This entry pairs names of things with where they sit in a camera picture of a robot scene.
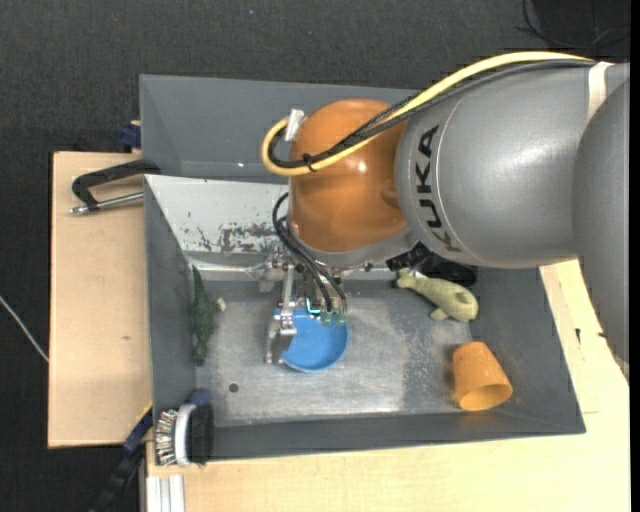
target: wooden board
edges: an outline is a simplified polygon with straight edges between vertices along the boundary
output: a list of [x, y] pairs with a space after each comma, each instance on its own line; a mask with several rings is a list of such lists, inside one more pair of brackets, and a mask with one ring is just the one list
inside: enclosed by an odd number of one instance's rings
[[[67, 213], [79, 204], [70, 190], [75, 176], [135, 158], [58, 153], [54, 159], [51, 447], [121, 442], [151, 397], [142, 208], [77, 218]], [[110, 197], [139, 188], [137, 180], [98, 193]], [[628, 384], [599, 335], [577, 263], [545, 267], [543, 279], [586, 434], [185, 470], [157, 467], [148, 457], [147, 472], [184, 473], [189, 512], [630, 510]]]
[[[73, 216], [75, 177], [139, 156], [60, 152], [53, 160], [49, 446], [121, 443], [150, 405], [142, 202]], [[141, 178], [95, 189], [106, 199]]]

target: brush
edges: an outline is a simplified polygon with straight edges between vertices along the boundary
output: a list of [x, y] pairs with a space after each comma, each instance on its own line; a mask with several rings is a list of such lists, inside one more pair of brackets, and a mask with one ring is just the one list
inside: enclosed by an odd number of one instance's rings
[[178, 409], [160, 413], [154, 437], [161, 465], [206, 464], [213, 441], [213, 409], [209, 396], [206, 390], [196, 390]]

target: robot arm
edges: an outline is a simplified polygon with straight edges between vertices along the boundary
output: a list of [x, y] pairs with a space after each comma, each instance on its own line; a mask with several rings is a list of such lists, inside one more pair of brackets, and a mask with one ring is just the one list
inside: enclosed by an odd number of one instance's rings
[[629, 65], [497, 59], [399, 105], [323, 107], [302, 124], [291, 161], [273, 156], [286, 121], [276, 125], [262, 157], [291, 177], [290, 234], [338, 276], [418, 242], [496, 268], [577, 256], [628, 361]]

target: black cable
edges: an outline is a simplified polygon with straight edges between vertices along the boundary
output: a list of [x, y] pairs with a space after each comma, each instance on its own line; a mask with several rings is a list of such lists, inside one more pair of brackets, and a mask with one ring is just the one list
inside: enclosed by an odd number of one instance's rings
[[591, 44], [587, 46], [587, 48], [585, 48], [585, 52], [583, 55], [586, 55], [589, 52], [589, 50], [591, 50], [591, 48], [595, 47], [606, 36], [608, 36], [609, 34], [611, 34], [616, 30], [620, 30], [621, 28], [629, 28], [629, 31], [624, 36], [621, 36], [618, 39], [614, 39], [613, 41], [609, 41], [606, 45], [600, 46], [600, 48], [606, 48], [608, 46], [613, 46], [614, 44], [623, 42], [625, 39], [627, 39], [631, 35], [631, 23], [620, 23], [619, 25], [614, 25], [613, 27], [608, 28], [602, 34], [596, 37], [593, 41], [591, 41]]
[[542, 39], [543, 41], [550, 43], [554, 46], [558, 46], [562, 48], [583, 49], [573, 44], [564, 43], [562, 41], [552, 39], [551, 37], [547, 36], [544, 32], [542, 32], [542, 30], [536, 27], [531, 21], [531, 18], [529, 17], [529, 8], [527, 6], [527, 1], [528, 0], [522, 0], [522, 15], [524, 16], [524, 21], [527, 24], [527, 27], [526, 28], [520, 27], [520, 30], [522, 30], [523, 32], [529, 32], [530, 34], [533, 34], [539, 37], [540, 39]]
[[367, 123], [365, 123], [364, 125], [362, 125], [360, 128], [358, 128], [357, 130], [355, 130], [354, 132], [350, 133], [349, 135], [347, 135], [346, 137], [344, 137], [340, 142], [338, 142], [337, 144], [335, 144], [334, 146], [332, 146], [331, 148], [327, 149], [326, 151], [323, 151], [321, 153], [317, 153], [315, 155], [305, 155], [305, 158], [303, 160], [280, 160], [279, 158], [277, 158], [274, 154], [275, 152], [275, 147], [277, 146], [278, 142], [280, 141], [280, 139], [282, 138], [282, 136], [284, 135], [284, 128], [282, 130], [280, 130], [280, 132], [278, 132], [273, 139], [269, 142], [269, 147], [268, 147], [268, 151], [269, 151], [269, 158], [271, 159], [271, 161], [280, 166], [280, 167], [284, 167], [287, 169], [297, 169], [297, 168], [301, 168], [301, 167], [309, 167], [310, 165], [320, 162], [322, 160], [324, 160], [325, 158], [334, 156], [334, 155], [338, 155], [340, 153], [342, 153], [343, 151], [346, 151], [347, 149], [355, 146], [356, 144], [359, 144], [360, 142], [363, 142], [367, 139], [370, 139], [371, 137], [377, 135], [378, 133], [381, 133], [385, 130], [388, 130], [389, 128], [391, 128], [392, 126], [395, 126], [396, 124], [399, 124], [403, 121], [405, 121], [406, 119], [408, 119], [409, 117], [417, 114], [418, 112], [421, 112], [429, 107], [432, 107], [434, 105], [437, 105], [438, 103], [441, 103], [442, 101], [445, 101], [446, 99], [450, 98], [451, 96], [455, 95], [455, 94], [460, 94], [462, 92], [465, 92], [469, 89], [478, 87], [480, 85], [483, 85], [485, 83], [488, 82], [492, 82], [498, 79], [502, 79], [505, 78], [507, 76], [510, 75], [514, 75], [517, 73], [523, 73], [523, 72], [529, 72], [529, 71], [535, 71], [535, 70], [540, 70], [540, 69], [555, 69], [555, 68], [560, 68], [560, 67], [591, 67], [593, 66], [593, 62], [591, 61], [579, 61], [579, 60], [572, 60], [572, 59], [555, 59], [555, 60], [550, 60], [550, 61], [542, 61], [542, 62], [533, 62], [533, 63], [528, 63], [528, 64], [519, 64], [516, 65], [514, 67], [511, 68], [507, 68], [507, 69], [503, 69], [501, 71], [492, 71], [492, 72], [487, 72], [489, 74], [485, 75], [485, 76], [481, 76], [479, 78], [472, 78], [470, 81], [467, 81], [461, 85], [458, 85], [457, 87], [452, 88], [450, 91], [443, 93], [429, 101], [426, 101], [410, 110], [408, 110], [407, 112], [396, 116], [395, 118], [380, 123], [380, 124], [375, 124], [376, 120], [379, 120], [383, 117], [385, 117], [386, 115], [389, 115], [390, 113], [393, 113], [395, 111], [397, 111], [398, 109], [402, 108], [404, 105], [407, 104], [407, 102], [409, 102], [410, 100], [412, 100], [413, 98], [415, 98], [416, 94], [409, 96], [407, 98], [404, 98], [403, 100], [401, 100], [400, 102], [392, 105], [391, 107], [389, 107], [388, 109], [386, 109], [383, 113], [386, 113], [385, 116], [382, 116], [381, 114], [377, 114], [374, 118], [372, 118], [371, 120], [367, 121]]
[[293, 254], [295, 254], [303, 262], [306, 270], [311, 274], [311, 277], [313, 278], [316, 285], [318, 286], [320, 293], [322, 293], [322, 296], [324, 297], [324, 300], [327, 304], [327, 311], [330, 312], [333, 309], [333, 304], [331, 302], [331, 295], [329, 295], [329, 290], [327, 290], [327, 287], [322, 282], [322, 279], [320, 278], [320, 274], [318, 273], [316, 266], [311, 260], [308, 260], [304, 255], [300, 254], [300, 252], [295, 248], [293, 244], [293, 240], [291, 239], [291, 235], [289, 234], [288, 230], [284, 227], [284, 218], [278, 219], [274, 224], [274, 226], [276, 229], [276, 233], [278, 234], [278, 237], [280, 238], [282, 243], [287, 247], [287, 249], [289, 249]]
[[144, 444], [125, 453], [89, 512], [110, 512], [120, 500], [144, 458]]
[[322, 296], [324, 297], [324, 300], [327, 304], [327, 311], [330, 312], [333, 309], [331, 296], [329, 295], [329, 291], [327, 290], [326, 285], [322, 282], [320, 275], [322, 275], [331, 284], [331, 286], [333, 286], [338, 295], [340, 295], [340, 298], [344, 301], [346, 301], [346, 295], [344, 294], [344, 291], [340, 288], [338, 283], [335, 281], [333, 276], [331, 276], [326, 269], [318, 265], [311, 257], [311, 255], [309, 255], [304, 250], [304, 248], [293, 239], [288, 228], [285, 226], [285, 218], [282, 217], [278, 219], [278, 210], [287, 197], [289, 197], [288, 192], [280, 196], [273, 207], [273, 211], [271, 213], [273, 226], [282, 243], [303, 262], [306, 269], [313, 277], [313, 280], [316, 282], [316, 285], [318, 286], [320, 293], [322, 293]]

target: yellow toy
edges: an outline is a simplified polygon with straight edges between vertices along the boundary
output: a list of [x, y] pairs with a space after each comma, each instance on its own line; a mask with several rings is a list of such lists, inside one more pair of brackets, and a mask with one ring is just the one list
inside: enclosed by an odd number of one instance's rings
[[474, 295], [451, 281], [430, 278], [415, 270], [401, 270], [396, 284], [400, 288], [411, 288], [433, 302], [436, 308], [429, 315], [433, 320], [451, 317], [468, 322], [478, 314], [478, 301]]

